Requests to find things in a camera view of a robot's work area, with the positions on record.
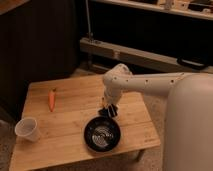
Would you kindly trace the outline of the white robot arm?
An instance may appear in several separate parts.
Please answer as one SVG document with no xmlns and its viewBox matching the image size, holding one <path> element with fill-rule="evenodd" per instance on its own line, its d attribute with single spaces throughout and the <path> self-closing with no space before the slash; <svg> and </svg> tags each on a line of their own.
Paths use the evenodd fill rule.
<svg viewBox="0 0 213 171">
<path fill-rule="evenodd" d="M 167 98 L 163 171 L 213 171 L 213 74 L 134 75 L 118 64 L 103 76 L 105 103 L 125 91 Z"/>
</svg>

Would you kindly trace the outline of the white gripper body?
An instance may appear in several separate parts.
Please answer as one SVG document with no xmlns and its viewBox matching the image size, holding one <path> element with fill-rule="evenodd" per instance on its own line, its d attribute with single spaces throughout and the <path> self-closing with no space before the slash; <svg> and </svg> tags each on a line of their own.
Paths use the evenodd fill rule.
<svg viewBox="0 0 213 171">
<path fill-rule="evenodd" d="M 116 105 L 122 97 L 122 91 L 116 88 L 105 88 L 104 102 L 105 105 Z"/>
</svg>

